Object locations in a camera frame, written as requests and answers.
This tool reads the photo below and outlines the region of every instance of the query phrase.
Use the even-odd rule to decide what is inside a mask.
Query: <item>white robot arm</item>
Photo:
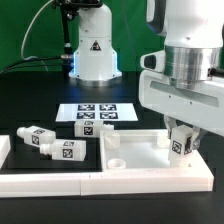
[[[67,21],[79,16],[79,47],[65,73],[79,84],[107,86],[121,78],[117,53],[112,48],[112,13],[102,0],[55,0],[60,6],[64,29],[65,54],[72,58]]]
[[[224,79],[210,73],[220,65],[223,8],[223,0],[147,1],[148,25],[166,39],[164,51],[141,58],[139,98],[165,115],[174,166],[199,147],[205,130],[224,136]],[[176,119],[193,128],[177,127]]]

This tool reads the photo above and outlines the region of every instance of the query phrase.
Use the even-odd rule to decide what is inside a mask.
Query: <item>white platform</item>
[[[166,130],[101,132],[102,172],[2,175],[0,197],[212,191],[213,175],[197,151],[191,167],[169,167],[166,134]]]

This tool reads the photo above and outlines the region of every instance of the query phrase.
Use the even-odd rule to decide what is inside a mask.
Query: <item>white block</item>
[[[146,169],[82,175],[82,195],[212,191],[207,169]]]
[[[80,174],[2,175],[0,197],[80,195]]]
[[[0,136],[0,169],[6,160],[10,148],[11,146],[9,136],[7,135]]]

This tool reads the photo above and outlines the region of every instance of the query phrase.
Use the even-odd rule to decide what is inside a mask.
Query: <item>circular hole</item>
[[[126,168],[126,162],[122,159],[111,159],[108,161],[109,169],[124,169]]]

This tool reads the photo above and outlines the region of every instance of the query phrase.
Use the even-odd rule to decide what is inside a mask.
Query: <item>silver cylinder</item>
[[[208,70],[220,65],[222,48],[176,48],[165,46],[164,74],[170,84],[182,89],[194,89],[198,81],[209,80]]]

